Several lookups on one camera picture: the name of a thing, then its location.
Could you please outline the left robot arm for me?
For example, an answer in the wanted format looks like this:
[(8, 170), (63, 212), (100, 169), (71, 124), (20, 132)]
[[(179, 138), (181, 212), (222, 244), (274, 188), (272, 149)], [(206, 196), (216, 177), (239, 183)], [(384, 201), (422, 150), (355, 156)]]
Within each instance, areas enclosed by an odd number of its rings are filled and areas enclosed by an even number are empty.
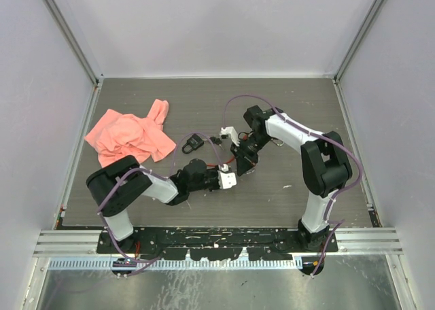
[(127, 208), (140, 196), (154, 198), (169, 206), (187, 201), (201, 190), (219, 190), (220, 168), (209, 168), (203, 160), (193, 159), (170, 177), (142, 167), (133, 156), (125, 156), (90, 175), (86, 186), (98, 205), (98, 213), (112, 233), (111, 244), (121, 253), (136, 245)]

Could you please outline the black-headed key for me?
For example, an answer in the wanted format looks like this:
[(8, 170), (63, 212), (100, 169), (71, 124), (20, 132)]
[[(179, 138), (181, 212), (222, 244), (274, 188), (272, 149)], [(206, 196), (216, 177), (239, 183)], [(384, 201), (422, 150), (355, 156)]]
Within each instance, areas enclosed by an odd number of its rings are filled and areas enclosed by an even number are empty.
[(210, 137), (210, 141), (214, 144), (217, 145), (218, 147), (220, 147), (222, 150), (224, 150), (224, 146), (223, 146), (223, 141), (220, 137), (214, 137), (211, 136)]

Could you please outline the red cable seal lock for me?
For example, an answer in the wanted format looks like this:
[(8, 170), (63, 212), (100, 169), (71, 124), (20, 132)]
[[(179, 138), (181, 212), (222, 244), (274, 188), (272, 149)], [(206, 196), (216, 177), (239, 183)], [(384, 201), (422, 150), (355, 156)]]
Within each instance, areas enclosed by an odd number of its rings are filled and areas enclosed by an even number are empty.
[[(222, 164), (229, 165), (229, 164), (231, 164), (234, 160), (235, 160), (235, 157), (233, 156), (233, 157), (231, 157), (231, 159), (229, 159), (229, 160), (223, 162)], [(207, 167), (216, 167), (216, 166), (218, 166), (218, 165), (219, 165), (219, 164), (217, 164), (217, 165), (215, 165), (215, 164), (207, 164)]]

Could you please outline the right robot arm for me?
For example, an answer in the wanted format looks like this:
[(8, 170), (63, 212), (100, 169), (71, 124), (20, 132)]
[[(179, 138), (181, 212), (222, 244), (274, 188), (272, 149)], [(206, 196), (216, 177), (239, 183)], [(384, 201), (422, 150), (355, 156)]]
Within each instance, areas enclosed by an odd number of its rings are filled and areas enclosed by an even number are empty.
[(273, 139), (296, 150), (309, 190), (305, 212), (298, 221), (298, 243), (308, 252), (319, 249), (329, 234), (329, 217), (336, 193), (353, 175), (341, 136), (334, 131), (312, 131), (293, 122), (280, 109), (263, 111), (255, 105), (246, 110), (243, 118), (251, 131), (246, 138), (232, 142), (230, 148), (236, 160), (237, 175), (251, 171), (258, 163), (258, 152)]

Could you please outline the black padlock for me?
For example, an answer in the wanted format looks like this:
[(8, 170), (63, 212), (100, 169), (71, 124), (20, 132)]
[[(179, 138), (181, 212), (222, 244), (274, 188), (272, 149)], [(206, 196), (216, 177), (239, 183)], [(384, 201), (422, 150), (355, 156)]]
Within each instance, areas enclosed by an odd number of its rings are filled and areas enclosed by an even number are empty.
[(204, 143), (204, 140), (198, 134), (194, 133), (186, 140), (181, 150), (184, 154), (190, 154), (202, 147)]

